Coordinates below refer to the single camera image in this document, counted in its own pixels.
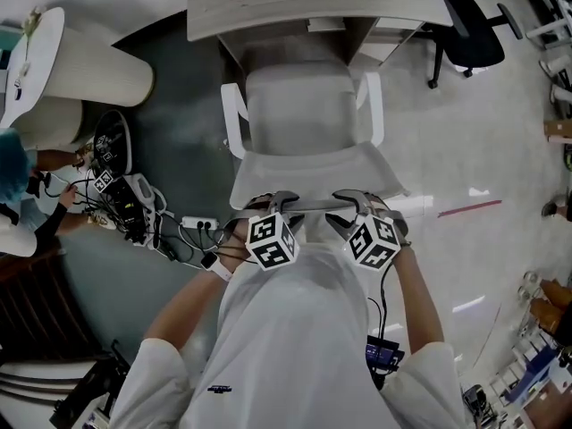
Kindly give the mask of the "person's left hand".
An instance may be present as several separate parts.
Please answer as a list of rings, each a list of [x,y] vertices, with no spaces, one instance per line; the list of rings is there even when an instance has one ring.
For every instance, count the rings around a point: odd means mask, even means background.
[[[247,228],[247,226],[237,226],[218,248],[217,254],[221,258],[222,264],[230,272],[234,272],[249,258],[249,252],[246,248]]]

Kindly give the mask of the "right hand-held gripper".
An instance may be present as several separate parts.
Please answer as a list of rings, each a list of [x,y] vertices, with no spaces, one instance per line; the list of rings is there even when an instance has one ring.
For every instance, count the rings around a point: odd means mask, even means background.
[[[399,211],[391,210],[382,201],[371,204],[366,193],[357,189],[339,189],[332,196],[351,202],[356,209],[374,209],[372,213],[357,214],[352,222],[336,214],[325,215],[326,222],[345,242],[342,250],[352,264],[383,270],[409,245],[408,224]]]

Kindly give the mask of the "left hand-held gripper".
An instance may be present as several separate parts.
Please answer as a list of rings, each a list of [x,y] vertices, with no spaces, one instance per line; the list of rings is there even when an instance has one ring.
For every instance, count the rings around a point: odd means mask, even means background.
[[[284,207],[299,200],[299,195],[281,190],[252,198],[236,215],[236,227],[247,226],[246,248],[264,271],[293,264],[299,255],[296,233],[304,214],[290,214]]]

